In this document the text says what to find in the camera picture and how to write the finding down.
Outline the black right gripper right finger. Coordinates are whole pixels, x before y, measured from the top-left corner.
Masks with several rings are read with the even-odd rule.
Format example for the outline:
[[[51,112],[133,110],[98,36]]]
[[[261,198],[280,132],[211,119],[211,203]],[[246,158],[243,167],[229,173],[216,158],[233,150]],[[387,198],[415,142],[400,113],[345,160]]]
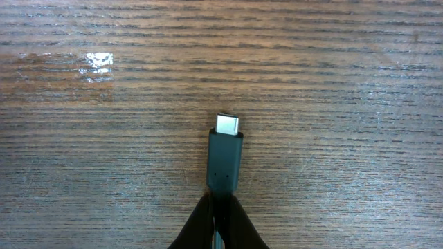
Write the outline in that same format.
[[[224,202],[221,237],[226,249],[269,249],[233,195]]]

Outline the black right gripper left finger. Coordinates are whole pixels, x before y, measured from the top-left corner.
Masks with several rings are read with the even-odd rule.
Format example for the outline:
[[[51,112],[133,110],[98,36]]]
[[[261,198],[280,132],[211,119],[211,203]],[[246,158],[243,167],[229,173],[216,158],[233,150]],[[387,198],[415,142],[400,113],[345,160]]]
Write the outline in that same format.
[[[213,239],[213,201],[204,194],[168,249],[209,249]]]

